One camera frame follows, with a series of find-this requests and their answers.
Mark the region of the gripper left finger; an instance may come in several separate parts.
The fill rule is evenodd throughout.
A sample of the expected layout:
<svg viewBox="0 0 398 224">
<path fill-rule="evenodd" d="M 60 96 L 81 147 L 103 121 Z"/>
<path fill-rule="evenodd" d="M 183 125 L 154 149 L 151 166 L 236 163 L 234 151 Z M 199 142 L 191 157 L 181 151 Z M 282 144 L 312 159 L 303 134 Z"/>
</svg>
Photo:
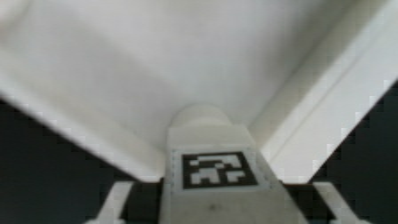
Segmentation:
<svg viewBox="0 0 398 224">
<path fill-rule="evenodd" d="M 83 222 L 83 224 L 126 224 L 126 220 L 120 218 L 120 214 L 124 210 L 131 188 L 131 181 L 117 181 L 113 183 L 97 215 Z"/>
</svg>

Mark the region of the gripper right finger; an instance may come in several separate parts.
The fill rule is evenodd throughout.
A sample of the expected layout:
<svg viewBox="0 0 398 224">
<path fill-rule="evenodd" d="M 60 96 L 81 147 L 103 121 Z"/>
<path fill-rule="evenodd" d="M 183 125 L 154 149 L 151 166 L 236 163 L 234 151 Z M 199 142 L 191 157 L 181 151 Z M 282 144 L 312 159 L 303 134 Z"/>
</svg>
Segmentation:
<svg viewBox="0 0 398 224">
<path fill-rule="evenodd" d="M 334 219 L 330 220 L 328 224 L 371 224 L 355 215 L 334 184 L 330 182 L 314 182 L 312 186 L 334 214 Z"/>
</svg>

